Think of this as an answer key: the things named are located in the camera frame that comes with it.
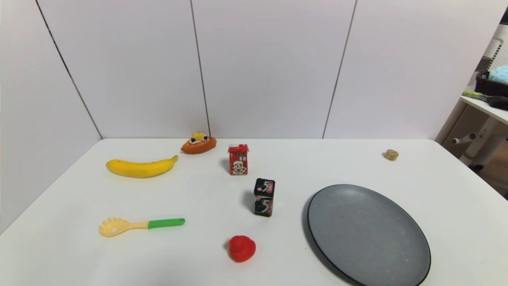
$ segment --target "grey plate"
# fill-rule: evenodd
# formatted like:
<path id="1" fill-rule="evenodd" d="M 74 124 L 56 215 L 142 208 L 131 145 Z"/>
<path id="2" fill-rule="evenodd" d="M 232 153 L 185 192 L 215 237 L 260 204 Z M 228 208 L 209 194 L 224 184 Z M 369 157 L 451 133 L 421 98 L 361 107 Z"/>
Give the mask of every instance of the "grey plate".
<path id="1" fill-rule="evenodd" d="M 311 199 L 307 220 L 326 258 L 362 285 L 419 285 L 429 273 L 422 230 L 377 192 L 355 185 L 324 188 Z"/>

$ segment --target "yellow banana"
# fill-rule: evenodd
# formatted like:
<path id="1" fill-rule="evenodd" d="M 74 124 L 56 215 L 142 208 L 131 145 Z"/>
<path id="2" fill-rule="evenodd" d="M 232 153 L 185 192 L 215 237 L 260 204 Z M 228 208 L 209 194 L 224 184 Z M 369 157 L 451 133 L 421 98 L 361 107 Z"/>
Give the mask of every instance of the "yellow banana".
<path id="1" fill-rule="evenodd" d="M 171 159 L 161 160 L 151 163 L 136 163 L 124 160 L 111 160 L 106 163 L 106 167 L 112 173 L 120 176 L 132 178 L 150 178 L 171 170 L 178 160 L 178 156 Z"/>

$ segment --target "tabletop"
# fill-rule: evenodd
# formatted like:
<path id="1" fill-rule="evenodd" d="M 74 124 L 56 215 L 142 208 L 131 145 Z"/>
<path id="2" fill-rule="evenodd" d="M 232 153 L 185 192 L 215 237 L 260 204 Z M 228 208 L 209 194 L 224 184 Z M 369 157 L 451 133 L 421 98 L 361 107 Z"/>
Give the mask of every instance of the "tabletop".
<path id="1" fill-rule="evenodd" d="M 478 100 L 478 99 L 465 97 L 465 96 L 461 96 L 460 99 L 463 102 L 465 102 L 469 105 L 472 105 L 474 108 L 479 109 L 479 110 L 485 112 L 486 114 L 494 117 L 495 119 L 497 119 L 505 124 L 508 124 L 508 111 L 502 110 L 499 108 L 490 107 L 490 105 L 488 105 L 486 102 Z"/>
<path id="2" fill-rule="evenodd" d="M 0 235 L 0 285 L 348 285 L 304 232 L 306 203 L 334 184 L 370 188 L 412 216 L 432 255 L 422 285 L 508 285 L 508 203 L 433 141 L 218 139 L 199 155 L 182 154 L 184 142 L 98 142 Z M 248 144 L 248 175 L 229 175 L 228 144 Z M 105 167 L 173 155 L 173 169 L 149 179 Z M 252 213 L 257 178 L 276 182 L 271 217 Z M 108 217 L 186 224 L 105 238 Z M 235 235 L 256 242 L 247 262 L 228 256 Z"/>

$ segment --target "orange bread toy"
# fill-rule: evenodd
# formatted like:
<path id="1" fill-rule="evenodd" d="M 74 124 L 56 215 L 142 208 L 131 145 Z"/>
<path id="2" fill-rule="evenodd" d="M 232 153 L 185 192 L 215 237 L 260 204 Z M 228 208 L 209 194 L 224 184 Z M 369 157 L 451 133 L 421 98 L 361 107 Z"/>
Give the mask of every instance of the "orange bread toy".
<path id="1" fill-rule="evenodd" d="M 182 146 L 186 154 L 201 154 L 212 150 L 217 145 L 217 140 L 206 136 L 203 132 L 193 133 L 192 137 Z"/>

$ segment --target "cartoon character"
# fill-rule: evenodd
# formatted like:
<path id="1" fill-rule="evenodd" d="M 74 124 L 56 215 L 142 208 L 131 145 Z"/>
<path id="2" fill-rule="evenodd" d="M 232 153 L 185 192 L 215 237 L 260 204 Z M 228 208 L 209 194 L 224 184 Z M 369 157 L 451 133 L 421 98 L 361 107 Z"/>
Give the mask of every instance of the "cartoon character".
<path id="1" fill-rule="evenodd" d="M 247 171 L 247 168 L 243 166 L 242 161 L 233 162 L 233 174 L 234 175 L 243 175 Z"/>
<path id="2" fill-rule="evenodd" d="M 203 132 L 196 132 L 182 146 L 182 151 L 187 154 L 201 154 L 215 148 L 217 140 L 206 136 Z"/>

